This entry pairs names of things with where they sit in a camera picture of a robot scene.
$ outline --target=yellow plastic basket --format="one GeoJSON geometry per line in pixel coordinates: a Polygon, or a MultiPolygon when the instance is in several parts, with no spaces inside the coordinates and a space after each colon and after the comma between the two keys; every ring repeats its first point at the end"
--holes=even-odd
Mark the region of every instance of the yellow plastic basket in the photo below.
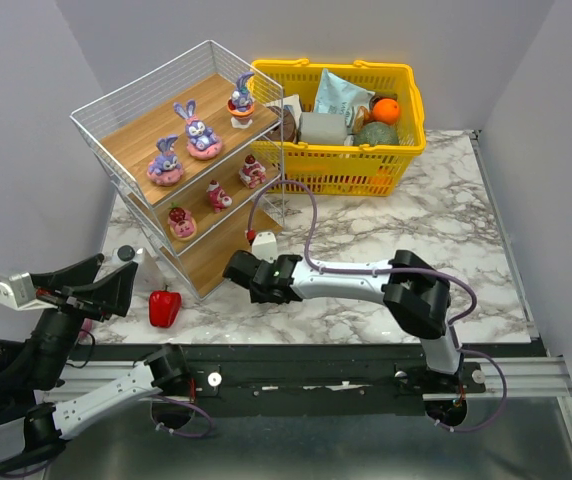
{"type": "MultiPolygon", "coordinates": [[[[413,70],[408,65],[362,60],[356,60],[352,65],[310,63],[304,58],[256,60],[253,67],[280,83],[284,87],[284,96],[298,93],[304,111],[313,109],[324,68],[378,94],[397,94],[401,110],[396,125],[399,146],[344,147],[284,142],[286,178],[306,184],[316,194],[390,195],[410,162],[426,147],[424,107],[413,70]]],[[[259,76],[253,80],[262,81],[259,76]]],[[[258,153],[263,148],[274,149],[267,142],[256,142],[253,148],[258,153]]],[[[302,192],[292,185],[287,185],[286,191],[302,192]]]]}

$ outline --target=red cap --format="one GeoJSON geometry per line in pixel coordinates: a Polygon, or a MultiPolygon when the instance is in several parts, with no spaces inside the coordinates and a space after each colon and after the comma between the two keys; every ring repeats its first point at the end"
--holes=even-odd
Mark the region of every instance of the red cap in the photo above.
{"type": "Polygon", "coordinates": [[[249,230],[248,232],[246,232],[246,240],[248,240],[248,243],[250,243],[251,245],[255,241],[256,236],[257,233],[255,232],[255,230],[249,230]]]}

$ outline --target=orange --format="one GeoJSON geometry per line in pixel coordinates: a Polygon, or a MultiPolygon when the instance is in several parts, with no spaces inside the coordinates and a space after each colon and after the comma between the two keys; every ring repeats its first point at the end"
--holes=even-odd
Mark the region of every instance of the orange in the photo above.
{"type": "Polygon", "coordinates": [[[392,98],[382,98],[373,107],[373,118],[377,122],[394,125],[399,119],[399,104],[392,98]]]}

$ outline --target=strawberry cake toy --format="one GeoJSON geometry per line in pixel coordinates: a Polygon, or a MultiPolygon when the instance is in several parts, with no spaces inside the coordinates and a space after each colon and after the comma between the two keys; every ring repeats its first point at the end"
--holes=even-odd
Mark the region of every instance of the strawberry cake toy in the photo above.
{"type": "Polygon", "coordinates": [[[152,182],[163,187],[170,187],[179,182],[184,174],[184,167],[177,160],[175,147],[173,144],[179,137],[177,135],[169,135],[157,140],[157,149],[160,154],[148,164],[146,176],[152,182]]]}
{"type": "Polygon", "coordinates": [[[197,160],[210,160],[221,152],[223,142],[221,138],[215,135],[211,127],[204,125],[197,115],[195,110],[197,104],[195,100],[186,102],[186,109],[181,104],[175,102],[175,113],[186,120],[186,136],[188,143],[186,149],[190,156],[197,160]]]}
{"type": "Polygon", "coordinates": [[[197,234],[197,223],[191,213],[175,204],[168,212],[168,225],[173,237],[181,242],[188,242],[197,234]]]}
{"type": "Polygon", "coordinates": [[[262,183],[266,183],[266,168],[253,155],[248,155],[244,160],[244,165],[239,170],[239,178],[244,185],[253,189],[262,183]]]}
{"type": "Polygon", "coordinates": [[[213,180],[208,185],[206,190],[208,199],[215,209],[215,213],[221,212],[223,209],[230,207],[233,204],[233,199],[226,195],[224,189],[219,185],[217,180],[213,180]]]}
{"type": "Polygon", "coordinates": [[[228,112],[232,115],[230,121],[234,128],[248,128],[253,123],[250,117],[255,111],[255,102],[247,86],[248,80],[253,75],[255,75],[253,72],[242,73],[235,82],[235,90],[228,100],[228,112]]]}

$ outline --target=wire shelf rack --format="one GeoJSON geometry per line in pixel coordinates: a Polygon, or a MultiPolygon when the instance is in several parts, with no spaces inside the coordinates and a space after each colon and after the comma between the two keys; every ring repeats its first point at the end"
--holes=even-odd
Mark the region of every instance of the wire shelf rack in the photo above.
{"type": "MultiPolygon", "coordinates": [[[[257,192],[242,192],[233,185],[236,192],[239,190],[234,205],[217,216],[199,206],[198,210],[203,212],[196,218],[199,235],[186,245],[178,245],[170,235],[167,225],[170,205],[176,201],[180,206],[182,202],[193,205],[196,198],[207,202],[204,182],[223,175],[233,178],[235,165],[241,168],[249,153],[264,166],[270,166],[269,183],[283,178],[282,109],[276,113],[266,108],[267,103],[283,108],[281,85],[223,46],[207,40],[70,115],[155,252],[188,283],[198,298],[204,298],[220,283],[207,278],[204,270],[212,270],[211,277],[221,277],[219,270],[225,266],[222,262],[226,258],[219,255],[221,258],[213,263],[213,250],[227,253],[224,247],[230,249],[235,244],[230,242],[230,235],[245,237],[244,216],[257,192]],[[256,110],[251,125],[241,130],[231,125],[226,103],[235,81],[247,71],[255,73],[248,85],[256,110]],[[192,159],[181,145],[186,141],[185,123],[174,113],[172,104],[189,98],[196,100],[196,113],[206,125],[217,125],[216,133],[223,140],[222,152],[211,161],[192,159]],[[275,129],[280,130],[282,141],[271,142],[266,138],[275,129]],[[156,140],[173,133],[180,136],[175,144],[176,153],[185,174],[177,185],[160,187],[148,180],[146,171],[148,163],[159,153],[156,140]]],[[[262,199],[260,207],[264,212],[262,226],[281,231],[283,206],[262,199]]]]}

